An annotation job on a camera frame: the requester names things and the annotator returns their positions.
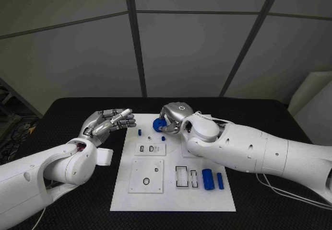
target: cable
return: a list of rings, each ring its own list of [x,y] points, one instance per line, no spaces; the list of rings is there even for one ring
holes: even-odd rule
[[[224,121],[224,122],[226,122],[226,123],[234,124],[234,122],[231,122],[231,121],[228,121],[228,120],[222,120],[222,119],[218,119],[218,118],[213,118],[213,117],[209,117],[209,116],[202,115],[200,111],[196,111],[195,114],[199,115],[199,116],[202,116],[202,117],[205,117],[205,118],[209,119],[209,120]]]
[[[264,186],[270,187],[271,190],[273,190],[278,195],[281,195],[281,196],[284,196],[284,197],[287,197],[287,198],[291,198],[291,199],[294,199],[294,200],[299,200],[299,201],[302,201],[302,202],[304,202],[304,203],[307,203],[307,204],[310,204],[310,205],[313,205],[313,206],[316,206],[316,207],[320,207],[320,208],[323,208],[323,209],[332,210],[332,206],[330,206],[330,205],[326,205],[326,204],[323,204],[323,203],[319,203],[319,202],[316,202],[316,201],[313,201],[313,200],[310,200],[310,199],[307,199],[307,198],[304,198],[304,197],[302,197],[302,196],[299,196],[299,195],[294,195],[293,193],[290,193],[290,192],[287,192],[287,191],[284,191],[284,190],[281,190],[281,189],[273,187],[271,184],[270,184],[270,181],[268,181],[268,179],[267,179],[267,177],[265,177],[265,174],[263,174],[263,176],[264,176],[264,178],[265,178],[267,184],[263,183],[263,181],[261,181],[260,178],[258,178],[258,174],[255,174],[255,177],[257,177],[258,182],[260,182]],[[284,193],[293,195],[294,197],[293,197],[293,196],[289,196],[289,195],[286,195],[286,194],[281,194],[281,193],[277,192],[276,190],[278,190],[278,191],[281,191],[281,192],[284,192]]]
[[[37,222],[36,222],[36,224],[34,224],[34,226],[33,226],[33,229],[32,229],[32,230],[34,230],[34,228],[36,228],[36,226],[37,226],[37,223],[39,223],[39,221],[40,221],[40,219],[42,219],[42,217],[43,217],[45,210],[46,210],[46,208],[43,209],[42,215],[40,215],[40,217],[39,217],[39,219],[37,219]]]

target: blue block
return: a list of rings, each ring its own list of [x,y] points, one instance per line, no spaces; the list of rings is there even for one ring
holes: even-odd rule
[[[202,181],[203,181],[205,190],[213,190],[215,189],[215,183],[213,183],[213,177],[212,177],[211,169],[202,170]]]
[[[159,127],[163,127],[163,126],[167,126],[167,122],[166,122],[166,120],[163,119],[156,119],[154,121],[153,121],[153,124],[151,124],[151,127],[153,127],[153,129],[157,131],[157,132],[162,132],[160,130],[159,130]]]
[[[219,189],[224,189],[222,176],[219,172],[216,173],[216,178],[218,178]]]

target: small blue part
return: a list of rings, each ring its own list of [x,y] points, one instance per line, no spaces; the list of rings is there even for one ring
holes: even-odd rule
[[[160,130],[159,130],[159,127],[160,126],[167,126],[167,122],[166,122],[166,120],[163,119],[156,119],[154,121],[153,121],[153,124],[151,124],[151,126],[153,126],[153,129],[157,131],[157,132],[162,132]]]
[[[219,172],[216,173],[216,178],[218,178],[219,189],[224,189],[222,176]]]
[[[215,183],[213,183],[213,177],[212,177],[211,169],[202,170],[202,181],[203,181],[205,190],[213,190],[215,189]]]

